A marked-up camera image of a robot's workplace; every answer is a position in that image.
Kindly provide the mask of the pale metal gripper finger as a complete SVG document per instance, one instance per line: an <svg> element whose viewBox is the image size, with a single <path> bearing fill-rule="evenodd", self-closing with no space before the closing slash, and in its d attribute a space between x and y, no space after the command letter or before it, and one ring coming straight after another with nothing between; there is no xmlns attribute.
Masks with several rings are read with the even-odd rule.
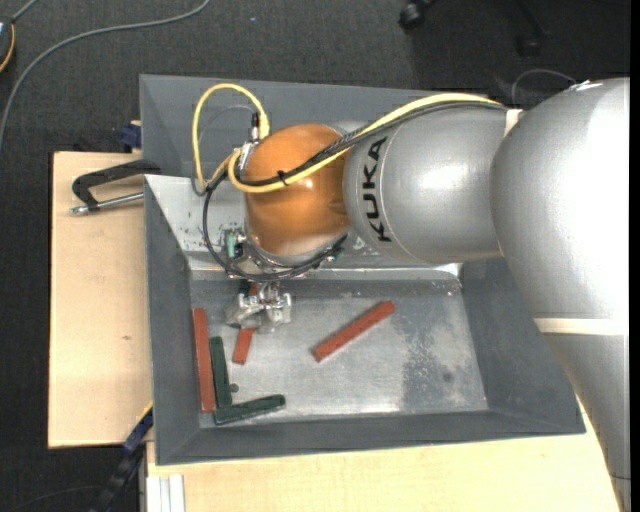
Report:
<svg viewBox="0 0 640 512"><path fill-rule="evenodd" d="M290 293L270 298L262 311L261 333L272 333L292 321L293 299Z"/></svg>
<svg viewBox="0 0 640 512"><path fill-rule="evenodd" d="M261 312L258 299L238 294L225 308L225 322L239 328L256 329L262 323Z"/></svg>

